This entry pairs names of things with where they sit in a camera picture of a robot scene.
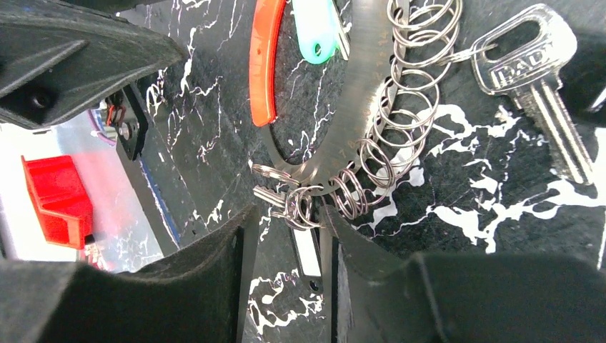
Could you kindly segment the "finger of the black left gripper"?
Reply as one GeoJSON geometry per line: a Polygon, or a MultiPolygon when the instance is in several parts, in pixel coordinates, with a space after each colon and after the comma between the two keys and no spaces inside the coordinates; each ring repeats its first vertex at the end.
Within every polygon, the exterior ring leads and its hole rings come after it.
{"type": "Polygon", "coordinates": [[[119,16],[136,1],[3,1],[1,121],[63,123],[130,83],[181,61],[168,36],[119,16]]]}

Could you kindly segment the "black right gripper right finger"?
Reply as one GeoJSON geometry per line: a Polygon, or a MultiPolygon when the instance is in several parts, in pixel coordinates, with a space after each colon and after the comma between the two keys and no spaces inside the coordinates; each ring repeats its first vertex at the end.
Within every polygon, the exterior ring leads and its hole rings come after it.
{"type": "Polygon", "coordinates": [[[401,259],[320,208],[331,342],[603,342],[605,274],[565,254],[401,259]]]}

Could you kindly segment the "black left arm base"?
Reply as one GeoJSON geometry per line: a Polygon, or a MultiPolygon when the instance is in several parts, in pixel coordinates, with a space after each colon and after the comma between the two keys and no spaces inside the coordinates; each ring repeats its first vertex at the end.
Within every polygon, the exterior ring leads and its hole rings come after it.
{"type": "Polygon", "coordinates": [[[141,157],[149,128],[149,112],[135,83],[101,100],[90,114],[95,116],[96,132],[114,144],[120,144],[128,160],[141,157]]]}

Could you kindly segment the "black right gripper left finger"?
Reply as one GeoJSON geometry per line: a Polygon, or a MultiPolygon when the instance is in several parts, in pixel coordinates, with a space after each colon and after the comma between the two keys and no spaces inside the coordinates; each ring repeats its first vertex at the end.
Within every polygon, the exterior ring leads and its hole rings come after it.
{"type": "Polygon", "coordinates": [[[3,342],[240,342],[259,209],[137,272],[1,261],[3,342]]]}

